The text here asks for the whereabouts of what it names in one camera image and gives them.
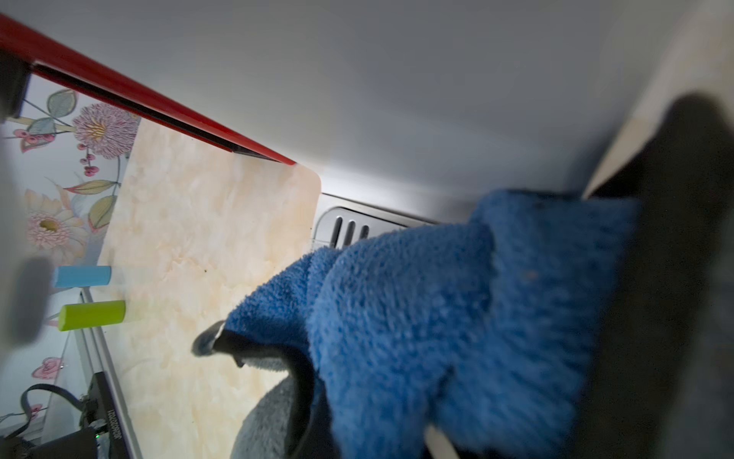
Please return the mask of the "white coffee machine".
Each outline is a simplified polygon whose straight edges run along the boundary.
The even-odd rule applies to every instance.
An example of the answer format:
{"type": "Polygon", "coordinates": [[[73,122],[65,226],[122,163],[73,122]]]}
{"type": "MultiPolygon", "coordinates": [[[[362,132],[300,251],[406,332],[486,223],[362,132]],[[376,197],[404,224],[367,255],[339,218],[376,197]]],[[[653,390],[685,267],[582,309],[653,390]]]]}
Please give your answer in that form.
{"type": "Polygon", "coordinates": [[[326,193],[461,221],[579,192],[689,1],[5,1],[3,15],[265,145],[326,193]]]}

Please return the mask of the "blue grey cleaning cloth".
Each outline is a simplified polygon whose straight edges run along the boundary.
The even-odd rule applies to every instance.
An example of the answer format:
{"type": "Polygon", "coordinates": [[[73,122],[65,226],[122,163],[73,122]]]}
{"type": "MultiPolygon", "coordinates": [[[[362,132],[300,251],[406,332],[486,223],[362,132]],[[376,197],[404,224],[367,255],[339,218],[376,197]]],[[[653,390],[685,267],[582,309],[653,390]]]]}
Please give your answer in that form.
{"type": "Polygon", "coordinates": [[[306,254],[192,351],[288,374],[237,457],[732,457],[732,120],[688,94],[591,198],[306,254]]]}

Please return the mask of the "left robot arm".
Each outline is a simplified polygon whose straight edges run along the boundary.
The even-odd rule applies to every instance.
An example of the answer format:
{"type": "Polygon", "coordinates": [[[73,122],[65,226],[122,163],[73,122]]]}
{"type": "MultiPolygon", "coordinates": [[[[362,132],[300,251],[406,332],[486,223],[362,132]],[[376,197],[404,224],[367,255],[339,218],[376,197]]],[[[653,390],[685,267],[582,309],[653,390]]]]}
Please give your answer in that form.
{"type": "Polygon", "coordinates": [[[7,436],[1,438],[2,458],[50,458],[50,459],[94,459],[97,458],[97,432],[91,426],[57,438],[40,446],[33,446],[29,441],[21,438],[21,434],[30,426],[34,415],[29,402],[29,393],[45,391],[55,394],[66,400],[82,415],[88,412],[90,400],[78,399],[68,390],[54,384],[34,384],[26,389],[20,397],[20,405],[27,422],[7,436]]]}

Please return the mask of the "red coffee machine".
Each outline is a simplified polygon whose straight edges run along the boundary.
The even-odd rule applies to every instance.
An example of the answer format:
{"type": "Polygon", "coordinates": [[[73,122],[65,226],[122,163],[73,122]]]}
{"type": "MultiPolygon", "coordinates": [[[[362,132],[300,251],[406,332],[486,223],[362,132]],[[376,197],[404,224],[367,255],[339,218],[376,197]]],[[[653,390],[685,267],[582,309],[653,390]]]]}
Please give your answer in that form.
{"type": "Polygon", "coordinates": [[[35,75],[208,145],[286,166],[296,163],[7,15],[1,16],[1,50],[26,62],[35,75]]]}

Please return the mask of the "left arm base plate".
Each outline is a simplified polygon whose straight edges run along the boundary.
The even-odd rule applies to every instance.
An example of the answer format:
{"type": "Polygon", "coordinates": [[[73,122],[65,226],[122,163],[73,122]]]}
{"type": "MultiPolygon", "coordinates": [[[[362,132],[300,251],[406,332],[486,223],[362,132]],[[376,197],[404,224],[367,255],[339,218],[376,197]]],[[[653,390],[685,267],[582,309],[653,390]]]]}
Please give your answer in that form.
{"type": "Polygon", "coordinates": [[[104,372],[92,376],[89,390],[81,402],[80,427],[93,432],[97,450],[95,458],[136,458],[127,436],[128,429],[123,425],[122,412],[104,372]]]}

